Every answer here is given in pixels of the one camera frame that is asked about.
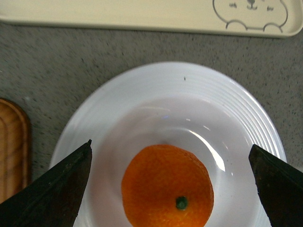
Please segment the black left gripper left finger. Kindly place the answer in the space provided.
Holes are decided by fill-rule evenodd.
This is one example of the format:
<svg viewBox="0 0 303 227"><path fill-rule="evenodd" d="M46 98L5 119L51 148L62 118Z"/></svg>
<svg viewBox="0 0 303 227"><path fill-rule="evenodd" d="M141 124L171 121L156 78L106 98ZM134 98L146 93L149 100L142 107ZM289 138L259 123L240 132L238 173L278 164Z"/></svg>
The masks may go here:
<svg viewBox="0 0 303 227"><path fill-rule="evenodd" d="M0 205L2 227L72 227L89 179L91 141Z"/></svg>

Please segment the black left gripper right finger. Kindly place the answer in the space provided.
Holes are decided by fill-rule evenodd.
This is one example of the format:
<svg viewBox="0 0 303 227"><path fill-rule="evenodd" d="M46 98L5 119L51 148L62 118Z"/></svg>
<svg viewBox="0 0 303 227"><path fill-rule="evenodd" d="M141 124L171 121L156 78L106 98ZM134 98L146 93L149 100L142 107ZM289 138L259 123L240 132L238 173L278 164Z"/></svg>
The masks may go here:
<svg viewBox="0 0 303 227"><path fill-rule="evenodd" d="M254 144L249 162L258 196L273 227L303 225L303 173Z"/></svg>

